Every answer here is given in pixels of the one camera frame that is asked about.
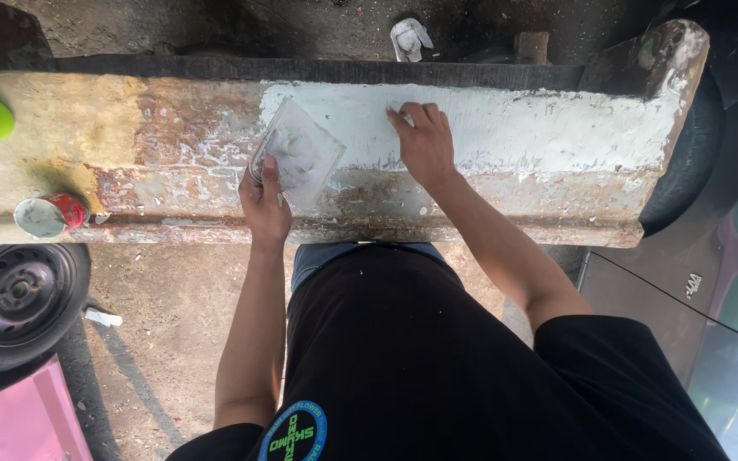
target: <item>concrete ground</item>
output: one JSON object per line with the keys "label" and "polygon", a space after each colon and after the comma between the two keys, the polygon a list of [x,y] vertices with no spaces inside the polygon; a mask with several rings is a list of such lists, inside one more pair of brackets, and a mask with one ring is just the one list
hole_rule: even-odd
{"label": "concrete ground", "polygon": [[[139,53],[157,42],[224,44],[241,56],[394,60],[389,31],[415,16],[456,61],[519,31],[551,32],[548,59],[581,63],[639,35],[659,2],[631,0],[15,0],[35,14],[57,57]],[[463,244],[437,244],[486,309],[530,344],[527,323]],[[575,247],[547,247],[572,279]],[[285,275],[296,247],[286,249]],[[56,345],[97,460],[164,459],[211,429],[216,365],[246,273],[240,245],[91,245],[92,302],[124,324],[78,322]]]}

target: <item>wheel hub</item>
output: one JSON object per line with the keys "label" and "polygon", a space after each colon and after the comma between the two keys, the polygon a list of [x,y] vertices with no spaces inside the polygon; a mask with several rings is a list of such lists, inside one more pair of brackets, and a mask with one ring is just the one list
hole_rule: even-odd
{"label": "wheel hub", "polygon": [[72,268],[56,245],[0,254],[0,346],[24,344],[53,326],[70,297]]}

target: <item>pink car body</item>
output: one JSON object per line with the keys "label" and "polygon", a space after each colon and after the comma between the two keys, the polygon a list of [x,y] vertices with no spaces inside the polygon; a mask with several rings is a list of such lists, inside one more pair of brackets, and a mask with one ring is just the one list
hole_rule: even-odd
{"label": "pink car body", "polygon": [[0,391],[0,461],[88,461],[58,356]]}

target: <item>right hand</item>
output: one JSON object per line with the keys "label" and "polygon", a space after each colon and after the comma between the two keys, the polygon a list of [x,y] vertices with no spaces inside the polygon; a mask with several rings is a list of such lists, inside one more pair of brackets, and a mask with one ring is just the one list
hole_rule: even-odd
{"label": "right hand", "polygon": [[[414,127],[405,115],[412,117]],[[448,118],[437,104],[406,102],[400,111],[387,109],[386,117],[400,135],[400,160],[426,190],[458,175]]]}

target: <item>red can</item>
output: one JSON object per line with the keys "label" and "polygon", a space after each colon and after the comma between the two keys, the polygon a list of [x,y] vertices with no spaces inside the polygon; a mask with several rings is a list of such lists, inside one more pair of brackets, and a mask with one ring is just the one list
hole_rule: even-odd
{"label": "red can", "polygon": [[56,192],[22,200],[15,207],[13,219],[31,236],[46,239],[85,224],[90,219],[90,210],[78,195]]}

